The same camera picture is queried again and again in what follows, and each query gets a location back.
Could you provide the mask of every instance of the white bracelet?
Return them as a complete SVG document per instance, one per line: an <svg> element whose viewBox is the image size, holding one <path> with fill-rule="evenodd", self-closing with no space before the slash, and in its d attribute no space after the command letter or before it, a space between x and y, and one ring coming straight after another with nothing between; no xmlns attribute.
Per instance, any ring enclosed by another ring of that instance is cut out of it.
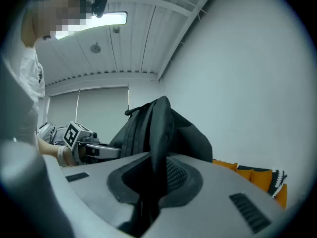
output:
<svg viewBox="0 0 317 238"><path fill-rule="evenodd" d="M67 163L64 160L64 149L66 148L66 145L60 146L57 152L57 161L59 163L60 166L62 167L66 167Z"/></svg>

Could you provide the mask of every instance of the white cube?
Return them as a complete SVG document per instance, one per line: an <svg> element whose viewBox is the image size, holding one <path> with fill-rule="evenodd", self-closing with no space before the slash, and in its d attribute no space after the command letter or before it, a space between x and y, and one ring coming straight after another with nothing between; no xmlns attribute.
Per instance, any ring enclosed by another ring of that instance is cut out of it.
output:
<svg viewBox="0 0 317 238"><path fill-rule="evenodd" d="M63 141L73 151L77 144L76 142L84 136L90 136L90 133L92 133L92 131L80 123L71 121L63 136Z"/></svg>

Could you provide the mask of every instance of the orange cushion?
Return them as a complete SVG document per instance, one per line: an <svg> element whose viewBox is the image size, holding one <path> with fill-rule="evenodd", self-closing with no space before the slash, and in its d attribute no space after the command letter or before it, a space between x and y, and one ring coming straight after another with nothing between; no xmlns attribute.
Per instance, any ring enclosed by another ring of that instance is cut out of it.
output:
<svg viewBox="0 0 317 238"><path fill-rule="evenodd" d="M269 185L272 181L272 170L257 172L251 171L251 182L258 186L265 192L268 191Z"/></svg>
<svg viewBox="0 0 317 238"><path fill-rule="evenodd" d="M238 173L239 175L241 175L242 177L244 177L245 179L247 180L250 180L251 179L251 171L253 169L250 169L250 170L240 170L240 169L237 169L236 170L236 173Z"/></svg>
<svg viewBox="0 0 317 238"><path fill-rule="evenodd" d="M283 184L282 189L280 192L276 195L275 200L280 203L280 205L283 207L283 209L286 209L286 203L287 203L287 184Z"/></svg>
<svg viewBox="0 0 317 238"><path fill-rule="evenodd" d="M213 159L212 160L212 163L216 164L216 165L219 165L219 166L223 166L223 167L226 167L226 168L229 168L233 171L235 171L237 169L237 165L238 163L228 163L228 162L224 162L224 161L218 161L218 160L215 160Z"/></svg>

